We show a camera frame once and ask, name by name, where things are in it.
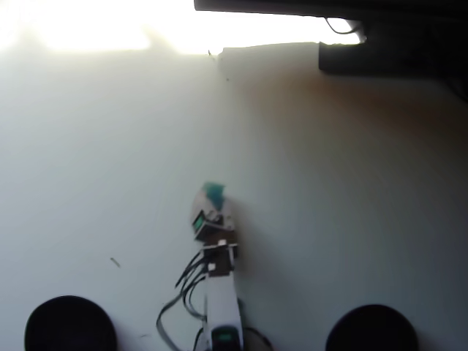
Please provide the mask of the black gripper motor body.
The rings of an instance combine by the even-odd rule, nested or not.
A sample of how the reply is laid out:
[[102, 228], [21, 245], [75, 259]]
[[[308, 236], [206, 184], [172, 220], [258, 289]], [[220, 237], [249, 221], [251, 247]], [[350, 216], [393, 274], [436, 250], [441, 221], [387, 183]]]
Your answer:
[[218, 211], [208, 214], [200, 212], [196, 219], [191, 219], [195, 240], [202, 244], [236, 244], [236, 232], [227, 231], [222, 226], [222, 218]]

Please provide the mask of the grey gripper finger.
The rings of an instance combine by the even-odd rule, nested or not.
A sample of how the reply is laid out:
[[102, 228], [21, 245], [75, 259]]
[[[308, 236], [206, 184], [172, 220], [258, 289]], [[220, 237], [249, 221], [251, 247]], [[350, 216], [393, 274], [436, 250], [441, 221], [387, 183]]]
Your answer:
[[235, 222], [232, 211], [232, 203], [229, 199], [224, 199], [222, 208], [219, 210], [219, 214], [222, 218], [222, 226], [227, 231], [235, 230]]

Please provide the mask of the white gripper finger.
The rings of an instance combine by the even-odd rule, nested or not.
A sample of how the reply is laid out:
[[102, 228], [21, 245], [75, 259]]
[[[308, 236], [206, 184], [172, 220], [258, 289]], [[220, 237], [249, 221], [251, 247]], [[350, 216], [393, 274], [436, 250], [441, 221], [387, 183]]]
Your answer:
[[197, 191], [191, 207], [191, 219], [196, 219], [200, 212], [208, 214], [211, 211], [211, 201], [207, 198], [206, 191], [201, 188]]

